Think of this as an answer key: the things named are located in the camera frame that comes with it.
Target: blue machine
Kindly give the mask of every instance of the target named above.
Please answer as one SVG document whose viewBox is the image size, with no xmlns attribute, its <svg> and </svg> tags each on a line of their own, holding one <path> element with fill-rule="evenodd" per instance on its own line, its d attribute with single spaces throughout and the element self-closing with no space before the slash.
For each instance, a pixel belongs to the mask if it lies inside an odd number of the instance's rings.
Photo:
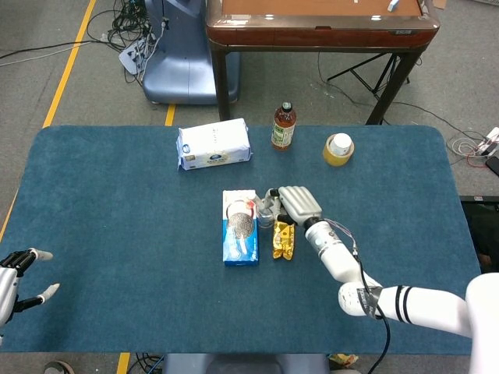
<svg viewBox="0 0 499 374">
<path fill-rule="evenodd" d="M 168 27 L 147 63 L 143 77 L 146 97 L 164 104 L 216 104 L 211 51 L 205 30 L 205 0 L 146 0 L 154 35 L 161 20 Z M 240 53 L 227 56 L 228 95 L 239 95 Z"/>
</svg>

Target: yellow floor line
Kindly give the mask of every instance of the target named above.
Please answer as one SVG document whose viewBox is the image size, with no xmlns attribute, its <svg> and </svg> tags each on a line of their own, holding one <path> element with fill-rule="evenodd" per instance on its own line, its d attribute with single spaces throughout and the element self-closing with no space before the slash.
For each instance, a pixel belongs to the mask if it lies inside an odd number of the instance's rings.
<svg viewBox="0 0 499 374">
<path fill-rule="evenodd" d="M 5 220 L 3 221 L 2 229 L 0 230 L 0 242 L 2 241 L 5 229 L 7 228 L 7 222 L 9 222 L 10 214 L 12 213 L 12 207 L 14 206 L 14 202 L 16 201 L 16 197 L 17 197 L 17 191 L 16 194 L 14 195 L 14 199 L 12 199 L 12 203 L 10 204 L 9 211 L 5 216 Z"/>
<path fill-rule="evenodd" d="M 88 20 L 92 15 L 92 10 L 94 10 L 96 0 L 90 0 L 87 6 L 87 10 L 85 15 L 83 16 L 83 20 L 81 21 L 80 30 L 76 35 L 75 42 L 79 42 L 83 40 L 83 36 L 85 35 L 85 29 L 87 28 Z M 71 50 L 71 54 L 69 55 L 68 62 L 65 64 L 64 73 L 62 74 L 61 80 L 59 81 L 59 85 L 57 86 L 57 90 L 55 91 L 54 98 L 52 99 L 52 104 L 48 109 L 47 117 L 45 117 L 44 124 L 42 126 L 43 129 L 50 126 L 55 117 L 55 112 L 57 111 L 57 107 L 59 105 L 59 101 L 61 100 L 62 93 L 64 92 L 65 85 L 68 83 L 69 74 L 71 74 L 71 70 L 73 69 L 73 65 L 76 60 L 76 56 L 78 55 L 78 50 L 80 47 L 76 47 Z"/>
<path fill-rule="evenodd" d="M 130 353 L 128 352 L 120 353 L 116 374 L 126 374 L 129 362 L 130 362 Z"/>
<path fill-rule="evenodd" d="M 170 104 L 168 106 L 168 111 L 166 112 L 165 126 L 173 125 L 174 117 L 175 117 L 175 104 Z"/>
</svg>

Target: table leg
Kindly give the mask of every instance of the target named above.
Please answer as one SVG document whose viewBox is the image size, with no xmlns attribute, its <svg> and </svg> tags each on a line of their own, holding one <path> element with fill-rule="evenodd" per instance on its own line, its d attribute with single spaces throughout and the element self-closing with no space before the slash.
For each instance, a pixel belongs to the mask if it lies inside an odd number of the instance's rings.
<svg viewBox="0 0 499 374">
<path fill-rule="evenodd" d="M 211 60 L 213 62 L 213 74 L 215 78 L 215 89 L 217 91 L 218 115 L 220 121 L 227 121 L 231 118 L 230 107 L 228 106 L 228 81 L 227 62 L 225 61 L 225 51 L 211 50 Z"/>
<path fill-rule="evenodd" d="M 390 107 L 391 102 L 395 99 L 395 96 L 397 96 L 400 87 L 404 84 L 405 79 L 409 76 L 409 73 L 422 53 L 422 51 L 418 51 L 398 54 L 400 56 L 400 62 L 398 63 L 397 69 L 388 81 L 388 85 L 384 88 L 380 100 L 377 102 L 371 115 L 367 119 L 366 125 L 381 124 L 388 107 Z"/>
</svg>

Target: bottle cap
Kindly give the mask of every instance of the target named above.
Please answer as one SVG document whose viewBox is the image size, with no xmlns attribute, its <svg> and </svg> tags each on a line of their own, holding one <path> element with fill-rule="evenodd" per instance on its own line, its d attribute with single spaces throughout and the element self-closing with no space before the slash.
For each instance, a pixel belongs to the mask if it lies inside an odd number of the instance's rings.
<svg viewBox="0 0 499 374">
<path fill-rule="evenodd" d="M 347 134 L 340 132 L 336 134 L 331 141 L 330 149 L 336 156 L 344 156 L 350 151 L 352 146 L 352 138 Z"/>
<path fill-rule="evenodd" d="M 293 104 L 285 101 L 282 103 L 282 110 L 285 111 L 286 113 L 289 113 L 293 109 Z"/>
</svg>

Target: brown table top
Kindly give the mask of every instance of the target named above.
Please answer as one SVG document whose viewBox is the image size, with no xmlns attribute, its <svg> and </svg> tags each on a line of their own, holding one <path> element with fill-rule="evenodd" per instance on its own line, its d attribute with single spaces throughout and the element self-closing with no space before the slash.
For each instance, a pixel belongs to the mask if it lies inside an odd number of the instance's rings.
<svg viewBox="0 0 499 374">
<path fill-rule="evenodd" d="M 424 48 L 440 27 L 431 1 L 207 0 L 207 34 L 232 50 Z"/>
<path fill-rule="evenodd" d="M 421 16 L 418 0 L 223 0 L 224 15 L 272 16 Z"/>
</svg>

